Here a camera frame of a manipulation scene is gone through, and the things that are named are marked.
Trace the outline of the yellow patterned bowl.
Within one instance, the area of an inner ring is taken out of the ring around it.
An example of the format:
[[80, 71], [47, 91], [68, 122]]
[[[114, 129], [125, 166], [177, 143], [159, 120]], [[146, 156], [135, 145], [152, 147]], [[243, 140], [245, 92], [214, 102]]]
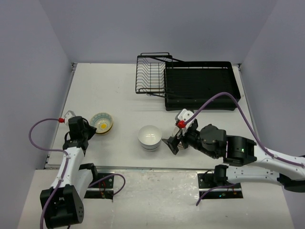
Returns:
[[108, 113], [98, 113], [90, 119], [90, 125], [96, 128], [97, 134], [105, 134], [111, 130], [113, 118]]

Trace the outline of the white green floral bowl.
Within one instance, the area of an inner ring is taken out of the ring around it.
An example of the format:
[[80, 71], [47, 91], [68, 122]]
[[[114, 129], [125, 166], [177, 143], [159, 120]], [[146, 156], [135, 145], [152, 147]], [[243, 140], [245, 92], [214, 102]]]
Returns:
[[95, 127], [97, 128], [96, 133], [103, 135], [108, 133], [112, 129], [113, 123], [101, 121], [98, 122]]

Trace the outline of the white bowl front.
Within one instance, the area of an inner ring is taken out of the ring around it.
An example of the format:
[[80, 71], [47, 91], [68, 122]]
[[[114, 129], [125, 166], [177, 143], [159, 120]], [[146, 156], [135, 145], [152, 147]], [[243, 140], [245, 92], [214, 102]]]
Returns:
[[142, 146], [142, 148], [146, 151], [156, 151], [159, 146]]

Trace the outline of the white bowl back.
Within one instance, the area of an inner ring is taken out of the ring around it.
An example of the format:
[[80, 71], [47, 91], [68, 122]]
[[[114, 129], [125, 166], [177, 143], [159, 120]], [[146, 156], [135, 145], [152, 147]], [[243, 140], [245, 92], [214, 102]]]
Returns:
[[161, 130], [154, 125], [143, 126], [138, 132], [138, 140], [146, 146], [158, 144], [161, 138]]

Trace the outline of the beige floral bowl back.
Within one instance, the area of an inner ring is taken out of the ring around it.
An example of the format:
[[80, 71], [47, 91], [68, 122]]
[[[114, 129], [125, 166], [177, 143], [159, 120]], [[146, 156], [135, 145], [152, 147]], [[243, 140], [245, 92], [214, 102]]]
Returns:
[[173, 130], [173, 133], [172, 133], [172, 136], [175, 136], [178, 132], [179, 132], [179, 128], [175, 126], [174, 130]]

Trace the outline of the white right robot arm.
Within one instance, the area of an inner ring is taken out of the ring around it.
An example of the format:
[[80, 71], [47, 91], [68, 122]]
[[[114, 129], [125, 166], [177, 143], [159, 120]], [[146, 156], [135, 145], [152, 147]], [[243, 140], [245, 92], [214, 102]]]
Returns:
[[205, 155], [223, 160], [215, 166], [213, 176], [208, 178], [217, 187], [242, 182], [271, 183], [285, 190], [305, 191], [305, 158], [293, 157], [270, 150], [266, 153], [251, 139], [227, 135], [225, 130], [209, 124], [200, 131], [194, 122], [186, 131], [182, 130], [162, 141], [176, 155], [178, 145], [192, 147]]

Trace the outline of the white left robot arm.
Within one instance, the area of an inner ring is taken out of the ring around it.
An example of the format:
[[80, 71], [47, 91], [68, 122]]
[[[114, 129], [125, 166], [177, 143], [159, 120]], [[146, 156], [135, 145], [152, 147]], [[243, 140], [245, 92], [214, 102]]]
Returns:
[[95, 187], [99, 182], [95, 165], [82, 162], [96, 128], [81, 116], [70, 118], [68, 126], [58, 174], [51, 187], [40, 194], [42, 224], [49, 229], [82, 223], [87, 187]]

